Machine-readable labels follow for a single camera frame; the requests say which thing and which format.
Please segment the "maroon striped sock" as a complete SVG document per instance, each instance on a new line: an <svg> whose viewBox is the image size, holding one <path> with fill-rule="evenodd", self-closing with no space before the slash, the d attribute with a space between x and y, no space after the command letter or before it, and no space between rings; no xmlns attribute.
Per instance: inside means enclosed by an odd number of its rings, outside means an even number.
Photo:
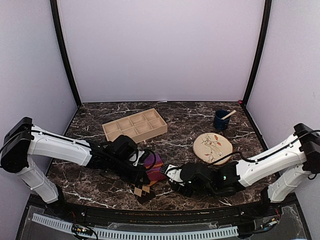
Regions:
<svg viewBox="0 0 320 240"><path fill-rule="evenodd" d="M146 172L150 183L147 185L148 187L151 187L152 185L156 184L158 181L162 181L166 179L166 176L160 172L160 168L164 165L161 157L156 153L156 162L154 166ZM154 162L154 156L150 154L145 160L144 160L144 167L147 169L149 168Z"/></svg>

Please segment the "brown argyle sock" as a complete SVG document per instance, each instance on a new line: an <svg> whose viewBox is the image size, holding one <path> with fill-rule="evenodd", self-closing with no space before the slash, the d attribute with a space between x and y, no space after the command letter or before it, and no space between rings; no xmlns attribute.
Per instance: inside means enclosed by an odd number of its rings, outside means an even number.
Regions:
<svg viewBox="0 0 320 240"><path fill-rule="evenodd" d="M155 192L150 188L149 185L135 185L131 184L130 188L137 201L142 205L156 197Z"/></svg>

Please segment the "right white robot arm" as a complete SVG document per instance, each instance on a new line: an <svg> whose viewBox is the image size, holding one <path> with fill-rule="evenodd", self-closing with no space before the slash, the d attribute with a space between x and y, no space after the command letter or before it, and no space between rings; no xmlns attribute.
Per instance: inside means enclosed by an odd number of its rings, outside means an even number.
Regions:
<svg viewBox="0 0 320 240"><path fill-rule="evenodd" d="M320 132L303 123L294 126L287 139L251 158L242 157L217 170L205 163L186 163L182 166L164 164L160 171L171 189L190 197L200 193L213 197L229 197L243 191L271 174L282 175L261 192L262 201L255 205L255 213L266 217L286 196L305 179L320 173Z"/></svg>

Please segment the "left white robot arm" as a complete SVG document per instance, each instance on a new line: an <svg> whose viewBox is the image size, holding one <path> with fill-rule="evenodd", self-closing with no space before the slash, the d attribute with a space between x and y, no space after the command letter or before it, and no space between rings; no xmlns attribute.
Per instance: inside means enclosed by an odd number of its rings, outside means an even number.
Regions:
<svg viewBox="0 0 320 240"><path fill-rule="evenodd" d="M60 218L67 218L71 208L33 156L60 159L89 169L111 170L133 184L149 184L147 172L157 161L153 151L140 150L126 135L103 143L76 140L46 131L34 125L30 117L22 118L6 134L0 155L1 168L19 176Z"/></svg>

